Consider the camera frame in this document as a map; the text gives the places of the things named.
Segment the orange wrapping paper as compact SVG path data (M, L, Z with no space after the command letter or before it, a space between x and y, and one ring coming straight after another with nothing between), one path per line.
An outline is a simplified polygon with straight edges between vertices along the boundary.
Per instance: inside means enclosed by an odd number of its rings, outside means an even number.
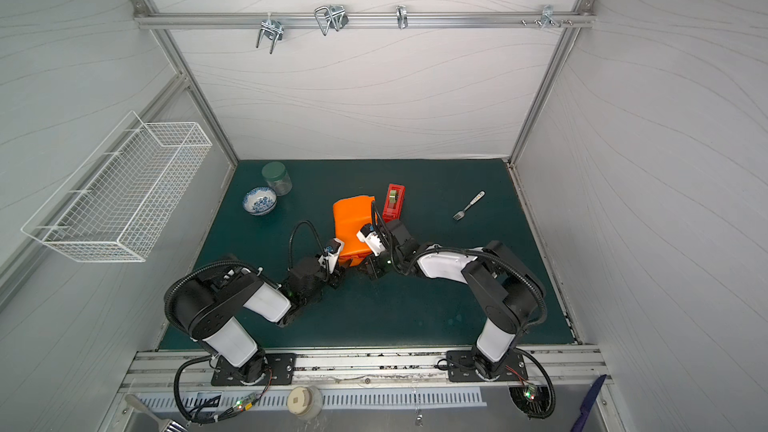
M357 233L371 223L374 200L373 196L360 195L339 200L333 205L335 237L344 243L340 260L347 266L360 265L372 253L369 246L357 237Z

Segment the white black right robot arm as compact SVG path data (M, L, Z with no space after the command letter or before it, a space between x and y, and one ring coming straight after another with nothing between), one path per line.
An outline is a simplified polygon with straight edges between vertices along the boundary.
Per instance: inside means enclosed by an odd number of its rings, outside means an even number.
M407 230L364 225L356 239L371 251L373 270L404 276L442 279L466 285L485 315L485 323L468 353L451 352L443 368L453 381L494 382L522 354L515 350L528 330L548 318L546 290L538 278L500 241L484 247L459 248L420 244Z

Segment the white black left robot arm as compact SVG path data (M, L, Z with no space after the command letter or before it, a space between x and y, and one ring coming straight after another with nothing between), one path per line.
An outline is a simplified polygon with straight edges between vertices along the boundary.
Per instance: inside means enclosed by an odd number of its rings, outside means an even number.
M337 288L345 267L336 258L306 257L277 283L262 268L233 258L203 266L173 283L164 295L169 323L218 359L232 381L260 381L271 367L264 349L245 330L237 315L248 310L267 322L286 327L326 287Z

